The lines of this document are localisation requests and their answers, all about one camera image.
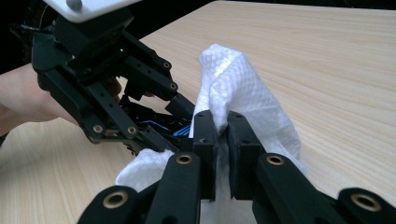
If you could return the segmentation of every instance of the paper towel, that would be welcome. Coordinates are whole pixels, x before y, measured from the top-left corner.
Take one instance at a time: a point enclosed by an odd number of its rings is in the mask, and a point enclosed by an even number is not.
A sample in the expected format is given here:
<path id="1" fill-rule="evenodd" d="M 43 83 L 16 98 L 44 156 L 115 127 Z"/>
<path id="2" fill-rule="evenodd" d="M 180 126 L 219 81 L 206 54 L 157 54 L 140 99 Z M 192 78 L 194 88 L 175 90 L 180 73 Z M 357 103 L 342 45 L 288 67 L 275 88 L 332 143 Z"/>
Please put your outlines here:
<path id="1" fill-rule="evenodd" d="M 213 44 L 204 50 L 199 61 L 202 83 L 194 115 L 209 109 L 217 131 L 227 127 L 229 111 L 243 114 L 268 152 L 284 155 L 305 173 L 298 161 L 300 140 L 281 105 L 264 85 L 248 58 L 242 52 Z M 193 137 L 193 123 L 190 136 Z M 116 179 L 117 185 L 137 191 L 161 178 L 172 152 L 142 150 Z M 228 147 L 221 143 L 218 157 L 217 198 L 202 201 L 201 223 L 256 223 L 250 201 L 230 198 L 228 182 Z"/>

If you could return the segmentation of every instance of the table surface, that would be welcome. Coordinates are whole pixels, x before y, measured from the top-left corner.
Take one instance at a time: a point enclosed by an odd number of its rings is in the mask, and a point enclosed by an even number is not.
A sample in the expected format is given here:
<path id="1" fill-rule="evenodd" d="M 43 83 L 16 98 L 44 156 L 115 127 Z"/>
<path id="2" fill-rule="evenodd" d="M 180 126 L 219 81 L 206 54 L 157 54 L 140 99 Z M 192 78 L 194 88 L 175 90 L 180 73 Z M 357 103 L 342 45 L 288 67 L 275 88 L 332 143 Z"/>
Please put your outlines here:
<path id="1" fill-rule="evenodd" d="M 395 11 L 221 1 L 142 41 L 192 102 L 204 49 L 244 52 L 295 125 L 314 186 L 332 197 L 360 187 L 396 205 L 395 21 Z M 74 223 L 132 159 L 61 119 L 24 124 L 0 151 L 0 223 Z"/>

